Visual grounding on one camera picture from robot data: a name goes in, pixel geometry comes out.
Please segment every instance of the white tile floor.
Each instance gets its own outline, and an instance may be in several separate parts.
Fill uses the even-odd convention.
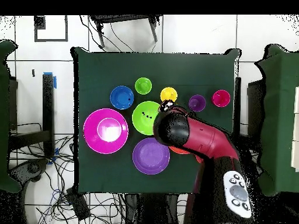
[[[34,42],[33,16],[0,16],[0,39],[13,40],[18,49],[8,56],[7,65],[12,76],[19,81],[18,89],[18,123],[42,122],[41,117],[41,75],[43,72],[52,72],[57,77],[57,88],[54,89],[55,105],[55,138],[71,136],[73,128],[73,63],[69,49],[73,46],[83,47],[89,51],[101,51],[97,43],[99,36],[94,30],[94,22],[88,23],[87,16],[82,16],[82,21],[91,29],[82,25],[79,16],[67,16],[68,42]],[[136,52],[151,52],[155,43],[148,20],[134,20],[129,22],[112,23],[116,35]],[[113,34],[109,24],[104,24],[104,35],[118,46],[122,51],[130,51]],[[224,53],[230,48],[240,48],[239,76],[242,78],[241,90],[241,122],[248,122],[246,88],[249,82],[262,78],[253,62],[261,60],[265,46],[278,43],[290,51],[299,49],[299,25],[297,16],[283,15],[165,15],[160,19],[156,28],[158,42],[154,53]],[[46,16],[46,29],[38,31],[40,39],[63,39],[64,17]],[[118,51],[106,38],[105,50]],[[241,126],[241,131],[246,134],[246,125]],[[20,127],[19,132],[38,130],[38,125]],[[71,155],[68,146],[61,150]],[[25,159],[27,155],[18,154],[18,158]],[[16,160],[10,161],[10,167],[15,166]],[[72,163],[67,164],[63,174],[66,187],[74,181]],[[53,165],[48,165],[46,172],[51,177],[53,187],[57,188],[57,172]],[[47,209],[52,197],[49,178],[43,174],[37,183],[30,183],[26,193],[26,215],[28,224],[37,224],[41,211]],[[97,194],[101,202],[111,198],[110,194]],[[186,195],[181,195],[179,200],[185,200]],[[98,201],[94,194],[87,195],[87,202],[95,215],[109,214],[110,201],[107,205],[97,206]],[[180,201],[179,214],[185,211],[186,201]],[[66,210],[69,217],[73,212]],[[116,213],[115,206],[111,214]],[[86,221],[91,224],[94,218]],[[182,224],[183,215],[179,216]],[[112,219],[113,224],[119,224],[119,215]],[[51,224],[65,224],[65,222],[51,222]],[[78,224],[78,220],[70,220],[69,224]],[[104,224],[98,219],[93,224]]]

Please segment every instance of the green cloth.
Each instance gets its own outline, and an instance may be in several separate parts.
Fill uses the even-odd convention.
[[[192,193],[199,164],[194,155],[178,155],[171,151],[168,167],[159,174],[139,172],[132,161],[136,144],[145,136],[132,124],[136,106],[146,100],[161,103],[160,92],[173,87],[178,93],[177,104],[187,107],[191,96],[206,98],[206,108],[197,116],[232,131],[234,97],[234,63],[238,49],[223,54],[150,54],[86,52],[74,49],[74,63],[78,62],[79,76],[79,192],[103,193]],[[152,90],[141,95],[135,91],[135,81],[146,77],[152,82]],[[86,144],[83,124],[93,111],[111,108],[109,96],[119,85],[128,86],[134,92],[134,103],[127,110],[117,110],[128,123],[128,140],[116,153],[102,155]],[[211,97],[218,89],[231,95],[227,107],[212,104]]]
[[[265,195],[299,192],[299,173],[291,167],[299,52],[285,52],[278,45],[270,45],[256,65],[261,67],[266,82],[260,163],[267,173],[261,175],[259,185]]]
[[[0,40],[0,189],[11,193],[18,193],[21,189],[20,184],[8,175],[9,71],[6,59],[15,49],[14,42]]]

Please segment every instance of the power strip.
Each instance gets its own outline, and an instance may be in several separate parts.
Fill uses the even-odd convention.
[[[71,187],[67,189],[67,195],[65,196],[74,208],[74,212],[78,217],[79,221],[84,220],[91,216],[91,211],[85,201],[84,195],[79,194]]]

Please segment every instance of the lime green bowl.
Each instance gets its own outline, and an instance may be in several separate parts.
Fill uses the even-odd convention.
[[[135,83],[135,89],[139,94],[145,95],[151,91],[152,83],[147,78],[139,78]]]
[[[153,135],[153,126],[158,114],[159,104],[153,101],[140,103],[132,114],[133,126],[144,135]]]

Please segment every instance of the tabletop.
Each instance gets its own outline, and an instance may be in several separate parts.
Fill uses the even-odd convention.
[[[232,131],[234,65],[239,49],[225,54],[151,54],[119,52],[87,52],[73,47],[74,88],[78,88],[75,107],[79,108],[78,124],[78,191],[98,193],[192,193],[200,164],[194,155],[171,151],[167,168],[156,175],[146,175],[135,168],[133,149],[144,138],[133,126],[136,106],[151,100],[161,103],[160,92],[173,87],[177,104],[187,108],[191,96],[206,98],[206,108],[197,116],[209,123]],[[152,89],[146,95],[134,88],[140,77],[149,78]],[[109,96],[116,86],[127,86],[134,92],[134,103],[126,110],[115,109]],[[211,102],[219,89],[228,91],[231,102],[216,107]],[[103,155],[93,151],[83,136],[83,124],[90,113],[102,108],[117,110],[128,123],[128,139],[115,153]]]

